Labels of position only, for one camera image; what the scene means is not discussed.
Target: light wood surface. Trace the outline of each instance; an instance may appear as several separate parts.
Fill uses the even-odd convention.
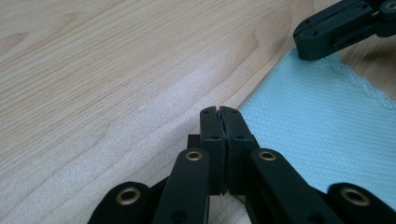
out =
[[[329,0],[0,2],[0,221],[86,223],[119,183],[169,175],[198,114],[240,106]],[[396,39],[343,62],[396,99]],[[210,223],[248,223],[235,198]]]

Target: wood grain surface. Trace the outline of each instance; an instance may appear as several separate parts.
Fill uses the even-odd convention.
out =
[[[240,106],[336,1],[0,2],[0,222],[86,223],[119,183],[168,176],[198,114]],[[344,63],[396,99],[396,39]],[[249,223],[213,197],[210,223]]]

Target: blue fabric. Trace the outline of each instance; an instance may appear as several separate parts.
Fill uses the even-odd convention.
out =
[[[307,62],[292,50],[240,111],[311,186],[356,184],[396,209],[396,101],[337,55]]]

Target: table surface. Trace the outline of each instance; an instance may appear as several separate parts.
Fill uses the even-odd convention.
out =
[[[0,222],[86,223],[119,183],[168,176],[199,111],[240,106],[336,1],[0,2]],[[396,39],[344,63],[396,99]],[[245,223],[234,197],[210,223]]]

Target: screw hole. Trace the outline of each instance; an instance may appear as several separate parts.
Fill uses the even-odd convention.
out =
[[[117,194],[117,202],[121,205],[129,205],[137,202],[140,198],[140,190],[136,188],[127,188]]]
[[[171,220],[173,223],[183,223],[187,220],[187,214],[183,211],[176,211],[172,213]]]
[[[274,161],[276,160],[276,155],[269,151],[262,151],[259,153],[259,157],[265,161]]]
[[[386,6],[387,10],[396,10],[396,2],[391,2]]]
[[[325,223],[325,218],[323,215],[316,213],[316,212],[309,212],[306,215],[306,219],[308,219],[308,221],[310,223],[315,223],[315,224],[322,224]]]
[[[341,195],[350,203],[354,203],[357,206],[367,206],[370,204],[370,199],[356,189],[343,188],[341,189]]]
[[[189,160],[189,161],[198,161],[202,157],[203,157],[202,153],[196,152],[196,151],[189,152],[189,153],[186,154],[186,159]]]

